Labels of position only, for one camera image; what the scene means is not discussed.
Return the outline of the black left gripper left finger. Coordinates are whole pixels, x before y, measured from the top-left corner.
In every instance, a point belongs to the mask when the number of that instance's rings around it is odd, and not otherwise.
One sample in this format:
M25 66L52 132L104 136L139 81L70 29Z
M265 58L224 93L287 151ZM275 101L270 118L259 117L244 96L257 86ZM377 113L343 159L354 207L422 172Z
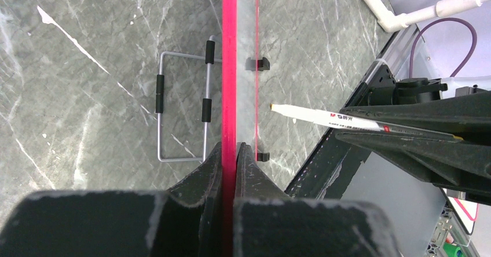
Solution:
M221 144L167 190L45 190L1 230L2 256L220 256Z

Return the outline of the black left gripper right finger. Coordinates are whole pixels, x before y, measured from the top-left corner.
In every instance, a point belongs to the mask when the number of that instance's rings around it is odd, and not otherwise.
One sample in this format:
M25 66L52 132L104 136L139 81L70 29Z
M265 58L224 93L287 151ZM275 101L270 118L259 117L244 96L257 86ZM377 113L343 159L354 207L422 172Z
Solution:
M363 201L286 195L258 166L252 148L237 155L234 256L400 256L387 215Z

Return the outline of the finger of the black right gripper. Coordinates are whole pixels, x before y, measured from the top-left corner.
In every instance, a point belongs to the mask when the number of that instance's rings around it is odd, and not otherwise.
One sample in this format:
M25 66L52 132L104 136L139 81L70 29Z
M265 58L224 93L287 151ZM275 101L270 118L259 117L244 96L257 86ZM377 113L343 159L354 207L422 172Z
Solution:
M367 131L340 131L338 140L371 150L422 182L490 199L490 147L465 141Z
M342 114L452 134L490 134L490 92L410 105L356 106Z

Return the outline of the white marker pen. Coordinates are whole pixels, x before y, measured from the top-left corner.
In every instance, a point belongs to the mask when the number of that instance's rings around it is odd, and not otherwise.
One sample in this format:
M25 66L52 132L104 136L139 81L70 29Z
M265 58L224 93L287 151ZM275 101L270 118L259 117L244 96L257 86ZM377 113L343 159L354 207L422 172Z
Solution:
M442 133L433 130L420 129L411 126L380 122L371 119L357 118L336 112L323 111L320 109L310 109L288 104L270 104L270 110L283 116L303 120L306 122L328 126L334 129L345 130L365 130L383 133L406 134L421 137L440 138L442 140L462 141L458 137L449 133Z

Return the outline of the pink framed whiteboard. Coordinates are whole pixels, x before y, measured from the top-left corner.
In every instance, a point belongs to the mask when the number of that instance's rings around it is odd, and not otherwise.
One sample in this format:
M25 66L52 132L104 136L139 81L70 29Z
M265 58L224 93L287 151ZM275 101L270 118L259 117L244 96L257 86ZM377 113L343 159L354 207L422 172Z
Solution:
M257 142L258 0L222 0L223 256L233 256L233 201L240 143Z

